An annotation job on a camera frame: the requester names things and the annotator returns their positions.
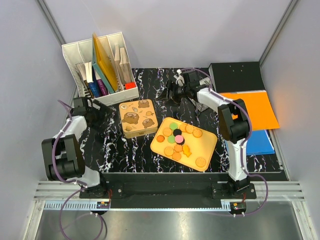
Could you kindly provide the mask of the brown compartment cookie box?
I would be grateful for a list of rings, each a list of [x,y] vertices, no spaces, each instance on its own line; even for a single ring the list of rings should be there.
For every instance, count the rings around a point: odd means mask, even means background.
[[[158,130],[157,125],[151,125],[150,123],[145,124],[126,124],[123,125],[123,134],[127,139],[134,137],[140,137],[147,134],[155,133]]]

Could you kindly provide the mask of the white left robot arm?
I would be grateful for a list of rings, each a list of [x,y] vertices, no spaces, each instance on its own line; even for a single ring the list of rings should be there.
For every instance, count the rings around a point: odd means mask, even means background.
[[[110,107],[88,97],[76,97],[73,106],[58,101],[67,111],[62,129],[41,143],[45,173],[50,181],[80,185],[97,198],[108,193],[101,174],[86,166],[79,139],[87,128],[100,131],[102,124],[112,114]]]

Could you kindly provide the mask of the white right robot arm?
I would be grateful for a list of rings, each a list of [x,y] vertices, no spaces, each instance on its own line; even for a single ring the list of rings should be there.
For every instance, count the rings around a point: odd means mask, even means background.
[[[245,158],[252,124],[245,102],[224,97],[215,92],[211,84],[192,79],[194,70],[178,70],[177,73],[174,80],[166,82],[156,100],[170,106],[179,106],[183,98],[189,98],[217,113],[219,132],[227,143],[229,155],[229,180],[225,188],[230,197],[239,198],[250,185]]]

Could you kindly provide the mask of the silver tin lid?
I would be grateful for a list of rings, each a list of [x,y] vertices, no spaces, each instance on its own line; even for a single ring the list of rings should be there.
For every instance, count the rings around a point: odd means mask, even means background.
[[[119,104],[119,115],[124,133],[144,133],[158,128],[153,101],[142,99]]]

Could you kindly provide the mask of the yellow cookie tray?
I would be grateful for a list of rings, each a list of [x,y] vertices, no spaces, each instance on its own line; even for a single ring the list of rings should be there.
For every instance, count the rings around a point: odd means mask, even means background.
[[[181,135],[184,138],[182,143],[175,142],[175,136],[173,135],[173,130],[170,129],[170,123],[177,123],[178,129],[182,131]],[[214,133],[167,117],[162,121],[156,132],[150,144],[150,149],[162,157],[166,157],[196,171],[204,172],[209,167],[217,141],[218,138]],[[204,167],[197,167],[197,158],[204,158],[206,165]]]

